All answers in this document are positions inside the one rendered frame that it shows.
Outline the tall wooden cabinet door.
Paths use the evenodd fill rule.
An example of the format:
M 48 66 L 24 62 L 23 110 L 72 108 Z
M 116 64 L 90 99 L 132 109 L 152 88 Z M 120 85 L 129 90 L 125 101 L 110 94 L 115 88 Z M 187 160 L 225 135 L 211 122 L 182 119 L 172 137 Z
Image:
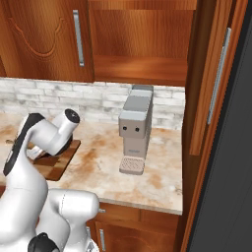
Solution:
M 183 214 L 174 252 L 186 252 L 249 0 L 197 0 L 188 50 L 182 126 Z M 226 28 L 231 35 L 211 124 L 207 119 Z

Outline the wooden base cabinet door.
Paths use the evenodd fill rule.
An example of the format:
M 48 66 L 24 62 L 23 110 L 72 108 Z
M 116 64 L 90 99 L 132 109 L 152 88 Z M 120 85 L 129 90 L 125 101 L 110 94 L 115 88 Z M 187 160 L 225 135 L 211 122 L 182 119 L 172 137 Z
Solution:
M 95 223 L 100 252 L 173 252 L 174 236 L 97 221 Z M 106 251 L 102 251 L 99 230 L 104 230 Z

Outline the grey coffee machine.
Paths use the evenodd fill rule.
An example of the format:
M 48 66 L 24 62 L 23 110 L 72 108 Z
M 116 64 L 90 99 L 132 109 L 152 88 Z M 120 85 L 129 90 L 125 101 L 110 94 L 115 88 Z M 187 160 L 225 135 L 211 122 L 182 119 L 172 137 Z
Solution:
M 154 87 L 133 85 L 118 116 L 123 138 L 121 173 L 142 175 L 152 131 Z

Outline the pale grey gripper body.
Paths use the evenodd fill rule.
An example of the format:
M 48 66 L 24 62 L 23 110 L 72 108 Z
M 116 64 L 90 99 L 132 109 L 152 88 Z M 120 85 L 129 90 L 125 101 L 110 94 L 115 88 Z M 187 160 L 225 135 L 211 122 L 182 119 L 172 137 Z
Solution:
M 45 154 L 45 151 L 38 146 L 34 146 L 32 149 L 27 150 L 27 155 L 30 159 L 35 160 Z

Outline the wooden drawer front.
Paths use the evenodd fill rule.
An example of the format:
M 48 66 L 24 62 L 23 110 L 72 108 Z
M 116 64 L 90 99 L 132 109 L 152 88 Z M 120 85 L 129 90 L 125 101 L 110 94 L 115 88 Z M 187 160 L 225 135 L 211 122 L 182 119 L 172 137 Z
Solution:
M 96 218 L 100 221 L 138 221 L 140 210 L 120 205 L 101 203 L 100 209 L 106 209 L 106 213 L 98 213 Z

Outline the open wooden wall shelf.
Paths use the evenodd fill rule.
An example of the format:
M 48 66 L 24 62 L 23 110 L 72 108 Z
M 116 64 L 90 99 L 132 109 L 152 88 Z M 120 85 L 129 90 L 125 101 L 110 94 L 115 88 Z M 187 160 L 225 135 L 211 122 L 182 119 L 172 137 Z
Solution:
M 183 87 L 197 0 L 88 0 L 98 81 Z

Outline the dark wooden cutting board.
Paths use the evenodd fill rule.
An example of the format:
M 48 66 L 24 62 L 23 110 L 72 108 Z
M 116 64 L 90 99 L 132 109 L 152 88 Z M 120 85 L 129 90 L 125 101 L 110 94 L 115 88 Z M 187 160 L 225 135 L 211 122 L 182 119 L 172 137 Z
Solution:
M 55 157 L 43 156 L 33 160 L 31 163 L 46 180 L 58 181 L 80 145 L 80 140 L 73 140 L 69 148 L 61 155 Z

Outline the wooden wall cabinet door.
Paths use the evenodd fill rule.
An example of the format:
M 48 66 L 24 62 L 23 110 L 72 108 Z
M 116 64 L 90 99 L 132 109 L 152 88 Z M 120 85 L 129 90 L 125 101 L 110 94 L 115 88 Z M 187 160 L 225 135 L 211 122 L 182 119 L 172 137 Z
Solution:
M 79 11 L 85 67 L 73 10 Z M 0 0 L 0 76 L 93 82 L 88 0 Z

